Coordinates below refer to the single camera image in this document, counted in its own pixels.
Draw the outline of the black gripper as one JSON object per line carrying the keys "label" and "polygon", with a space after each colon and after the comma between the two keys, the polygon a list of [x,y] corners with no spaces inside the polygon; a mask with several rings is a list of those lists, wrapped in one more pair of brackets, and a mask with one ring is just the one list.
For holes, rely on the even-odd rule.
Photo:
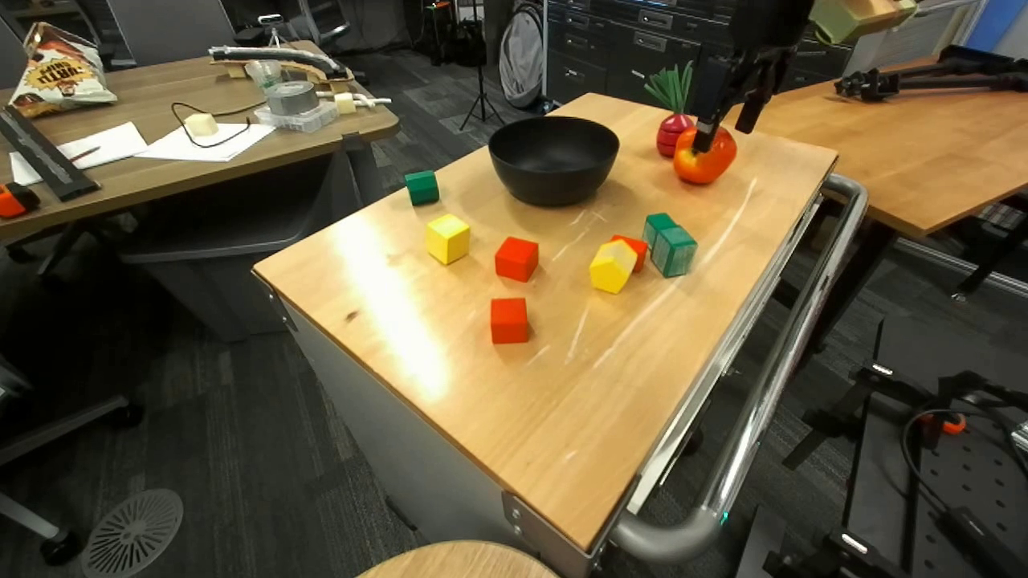
{"label": "black gripper", "polygon": [[698,117],[694,150],[706,155],[721,117],[743,104],[740,132],[750,132],[779,90],[814,0],[734,0],[730,42],[694,70],[689,111]]}

